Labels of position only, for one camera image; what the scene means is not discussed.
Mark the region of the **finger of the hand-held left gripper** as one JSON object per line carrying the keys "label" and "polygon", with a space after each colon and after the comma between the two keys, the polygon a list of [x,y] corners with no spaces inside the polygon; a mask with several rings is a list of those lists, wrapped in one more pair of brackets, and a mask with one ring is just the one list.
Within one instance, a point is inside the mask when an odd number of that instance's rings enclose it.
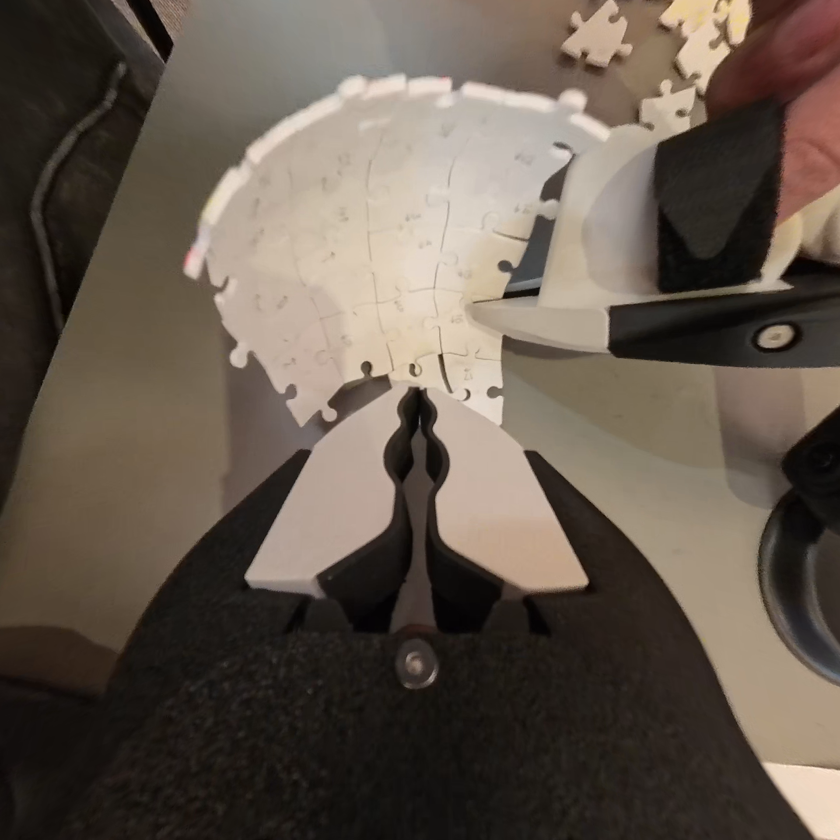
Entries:
{"label": "finger of the hand-held left gripper", "polygon": [[471,319],[519,342],[586,354],[610,353],[610,319],[601,308],[550,308],[537,298],[479,301]]}

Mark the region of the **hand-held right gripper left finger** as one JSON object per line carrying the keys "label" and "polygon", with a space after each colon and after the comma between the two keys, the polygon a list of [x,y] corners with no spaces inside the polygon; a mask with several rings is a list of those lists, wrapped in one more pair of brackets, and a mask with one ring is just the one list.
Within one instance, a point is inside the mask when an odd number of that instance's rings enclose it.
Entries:
{"label": "hand-held right gripper left finger", "polygon": [[307,453],[245,574],[257,591],[338,604],[353,629],[387,634],[413,557],[404,481],[415,388],[393,387]]}

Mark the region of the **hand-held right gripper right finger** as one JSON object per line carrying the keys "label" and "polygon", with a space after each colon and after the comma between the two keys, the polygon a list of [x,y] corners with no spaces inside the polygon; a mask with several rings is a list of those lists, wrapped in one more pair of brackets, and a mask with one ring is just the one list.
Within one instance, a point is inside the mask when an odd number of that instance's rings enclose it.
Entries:
{"label": "hand-held right gripper right finger", "polygon": [[422,393],[420,421],[437,629],[475,633],[506,598],[583,591],[589,578],[519,442],[437,390]]}

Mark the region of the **assembled curved puzzle ball section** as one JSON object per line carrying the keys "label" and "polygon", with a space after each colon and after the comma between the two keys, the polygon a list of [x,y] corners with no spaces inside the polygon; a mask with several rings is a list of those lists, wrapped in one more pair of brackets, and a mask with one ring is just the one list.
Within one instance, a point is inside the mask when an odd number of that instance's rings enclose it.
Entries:
{"label": "assembled curved puzzle ball section", "polygon": [[264,133],[208,197],[184,258],[217,289],[233,366],[255,361],[303,426],[365,375],[448,392],[501,424],[503,298],[543,191],[610,129],[586,96],[443,77],[350,77]]}

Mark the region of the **pile of white puzzle pieces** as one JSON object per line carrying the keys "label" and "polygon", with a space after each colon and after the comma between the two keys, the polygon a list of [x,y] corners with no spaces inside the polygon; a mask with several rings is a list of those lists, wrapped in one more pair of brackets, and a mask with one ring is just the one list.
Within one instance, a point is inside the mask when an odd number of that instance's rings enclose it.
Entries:
{"label": "pile of white puzzle pieces", "polygon": [[748,33],[750,1],[581,2],[560,63],[629,97],[635,121],[670,136],[706,119],[714,71]]}

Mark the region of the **black round puzzle stand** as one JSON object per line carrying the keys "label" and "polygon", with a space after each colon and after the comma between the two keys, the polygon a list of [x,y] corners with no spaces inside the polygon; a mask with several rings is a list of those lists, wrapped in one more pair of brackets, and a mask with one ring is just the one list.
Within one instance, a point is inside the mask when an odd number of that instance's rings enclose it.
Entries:
{"label": "black round puzzle stand", "polygon": [[839,642],[817,594],[818,544],[826,526],[793,491],[773,507],[759,541],[757,574],[777,637],[813,674],[839,685]]}

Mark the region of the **person's left hand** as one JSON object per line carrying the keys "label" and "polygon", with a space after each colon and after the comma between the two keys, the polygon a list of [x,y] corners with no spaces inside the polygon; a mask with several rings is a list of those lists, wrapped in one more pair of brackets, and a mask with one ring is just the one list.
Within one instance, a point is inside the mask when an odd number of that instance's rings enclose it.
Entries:
{"label": "person's left hand", "polygon": [[706,93],[712,121],[753,102],[785,108],[778,221],[839,183],[839,2],[751,2],[748,33]]}

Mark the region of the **white paper instruction sheet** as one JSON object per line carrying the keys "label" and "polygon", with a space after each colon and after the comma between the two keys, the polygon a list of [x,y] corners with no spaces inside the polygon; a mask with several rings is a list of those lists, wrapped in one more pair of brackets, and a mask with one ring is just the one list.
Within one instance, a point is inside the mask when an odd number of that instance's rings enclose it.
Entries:
{"label": "white paper instruction sheet", "polygon": [[785,800],[816,838],[839,838],[839,770],[764,763]]}

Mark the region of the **person's dark trousers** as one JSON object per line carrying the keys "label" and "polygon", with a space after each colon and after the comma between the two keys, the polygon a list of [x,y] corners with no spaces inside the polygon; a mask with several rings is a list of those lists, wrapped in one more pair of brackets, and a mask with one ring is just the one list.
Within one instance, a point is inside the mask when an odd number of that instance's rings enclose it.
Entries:
{"label": "person's dark trousers", "polygon": [[[164,63],[113,2],[1,2],[1,499]],[[2,838],[42,838],[115,654],[2,628]]]}

